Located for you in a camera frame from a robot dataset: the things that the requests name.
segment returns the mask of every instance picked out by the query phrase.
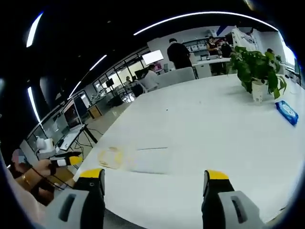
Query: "shelf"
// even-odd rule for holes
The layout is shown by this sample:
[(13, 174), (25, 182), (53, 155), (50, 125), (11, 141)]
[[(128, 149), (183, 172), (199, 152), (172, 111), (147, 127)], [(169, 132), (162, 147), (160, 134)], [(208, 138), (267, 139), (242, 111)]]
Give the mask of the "shelf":
[[(215, 39), (216, 38), (225, 38), (225, 36), (219, 36), (219, 37), (214, 37)], [(209, 39), (208, 37), (205, 37), (205, 38), (200, 38), (200, 39), (197, 39), (197, 40), (192, 40), (192, 41), (189, 41), (189, 42), (183, 42), (182, 44), (185, 44), (185, 43), (191, 43), (191, 42), (198, 42), (198, 41), (203, 41), (203, 40), (207, 40)]]
[(193, 50), (193, 51), (190, 51), (190, 52), (199, 52), (199, 51), (207, 51), (207, 49), (198, 49), (198, 50)]

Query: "person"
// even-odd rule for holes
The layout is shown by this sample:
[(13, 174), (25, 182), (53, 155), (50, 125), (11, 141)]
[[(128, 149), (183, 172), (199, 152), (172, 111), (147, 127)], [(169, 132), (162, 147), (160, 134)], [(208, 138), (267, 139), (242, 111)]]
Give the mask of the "person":
[(155, 66), (154, 64), (150, 64), (148, 66), (148, 73), (146, 76), (141, 80), (141, 83), (144, 84), (146, 89), (156, 88), (158, 83), (156, 81), (157, 73), (154, 72)]
[(221, 52), (224, 58), (229, 58), (232, 52), (232, 48), (230, 47), (229, 43), (224, 38), (223, 44), (221, 45)]
[(209, 41), (207, 42), (206, 47), (210, 55), (218, 55), (218, 48), (217, 45), (215, 44), (214, 37), (212, 36), (209, 37)]
[(131, 84), (132, 82), (130, 81), (130, 77), (129, 76), (126, 76), (126, 85), (129, 85)]
[[(9, 168), (13, 178), (21, 177), (22, 174), (25, 174), (30, 169), (31, 167), (28, 166), (26, 163), (18, 163), (14, 161), (12, 161), (11, 166)], [(45, 206), (47, 206), (54, 199), (54, 187), (51, 186), (45, 180), (41, 180), (29, 191), (38, 202)]]
[(175, 38), (169, 40), (170, 46), (167, 49), (168, 59), (174, 63), (176, 69), (191, 67), (190, 52)]
[(51, 174), (50, 164), (50, 160), (40, 160), (33, 168), (17, 178), (14, 178), (7, 168), (5, 170), (5, 176), (10, 188), (24, 212), (33, 222), (40, 225), (45, 222), (45, 206), (39, 203), (30, 191), (43, 179), (42, 177), (47, 177)]

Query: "white table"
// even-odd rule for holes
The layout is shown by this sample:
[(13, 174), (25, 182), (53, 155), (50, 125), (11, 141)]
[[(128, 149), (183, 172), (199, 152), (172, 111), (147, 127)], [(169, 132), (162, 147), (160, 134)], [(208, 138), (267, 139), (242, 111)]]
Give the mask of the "white table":
[(287, 205), (303, 166), (305, 91), (287, 83), (280, 99), (298, 112), (296, 127), (274, 100), (255, 106), (234, 74), (143, 94), (103, 135), (74, 179), (100, 167), (98, 154), (110, 146), (126, 158), (138, 149), (167, 147), (170, 160), (160, 163), (167, 175), (106, 169), (108, 210), (145, 228), (201, 229), (203, 172), (214, 169), (226, 173), (269, 221)]
[(214, 60), (198, 61), (197, 63), (192, 64), (192, 66), (195, 67), (195, 66), (202, 65), (202, 64), (230, 62), (230, 60), (231, 60), (231, 58), (221, 58), (221, 59), (214, 59)]
[(198, 63), (192, 64), (192, 66), (194, 68), (196, 68), (198, 78), (202, 79), (202, 78), (212, 76), (210, 64), (230, 62), (230, 60), (231, 60), (231, 58), (221, 58), (221, 59), (214, 59), (214, 60), (199, 61)]

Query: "computer monitor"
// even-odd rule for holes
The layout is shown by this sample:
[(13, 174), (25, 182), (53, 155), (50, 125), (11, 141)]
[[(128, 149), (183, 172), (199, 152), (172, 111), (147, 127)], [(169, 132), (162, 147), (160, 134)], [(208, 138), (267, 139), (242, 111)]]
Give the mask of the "computer monitor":
[(68, 123), (69, 129), (72, 129), (81, 124), (81, 119), (76, 110), (74, 100), (71, 100), (66, 107), (63, 109), (66, 121)]
[(148, 54), (143, 55), (142, 57), (143, 57), (143, 60), (145, 61), (146, 65), (149, 65), (151, 63), (164, 59), (160, 50), (150, 52)]
[(112, 85), (114, 85), (114, 82), (113, 82), (112, 79), (109, 79), (109, 80), (106, 81), (106, 86), (107, 86), (107, 87), (110, 87), (110, 86), (112, 86)]
[(146, 76), (146, 74), (148, 73), (148, 69), (144, 68), (138, 71), (134, 72), (135, 75), (137, 76), (138, 80), (142, 79), (144, 76)]

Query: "cable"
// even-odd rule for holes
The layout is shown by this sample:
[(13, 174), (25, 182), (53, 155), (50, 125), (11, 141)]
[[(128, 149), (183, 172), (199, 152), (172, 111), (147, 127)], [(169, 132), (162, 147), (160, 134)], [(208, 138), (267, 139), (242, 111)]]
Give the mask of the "cable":
[(66, 186), (72, 188), (70, 185), (68, 185), (66, 182), (64, 182), (63, 180), (59, 179), (57, 176), (52, 175), (53, 177), (55, 177), (56, 179), (58, 179), (59, 181), (61, 181), (62, 183), (64, 183)]
[(78, 141), (80, 136), (77, 137), (76, 141), (75, 141), (75, 146), (74, 149), (81, 149), (81, 155), (82, 155), (82, 161), (84, 161), (84, 147), (82, 147)]
[(90, 139), (88, 138), (86, 132), (84, 132), (84, 134), (85, 134), (86, 138), (88, 139), (88, 142), (90, 143), (91, 148), (93, 148), (93, 145), (91, 144), (91, 141), (90, 141)]
[(94, 131), (98, 132), (100, 135), (104, 135), (104, 134), (102, 134), (100, 131), (98, 131), (98, 130), (96, 130), (96, 129), (90, 129), (90, 128), (88, 128), (88, 130), (94, 130)]
[(58, 185), (56, 185), (56, 184), (54, 184), (53, 182), (49, 181), (47, 178), (45, 178), (43, 175), (41, 175), (39, 172), (37, 172), (37, 170), (34, 169), (33, 167), (32, 167), (32, 169), (33, 169), (39, 176), (41, 176), (44, 180), (46, 180), (46, 181), (49, 182), (50, 184), (54, 185), (55, 187), (57, 187), (57, 188), (59, 188), (59, 189), (61, 189), (61, 190), (64, 190), (64, 188), (59, 187)]

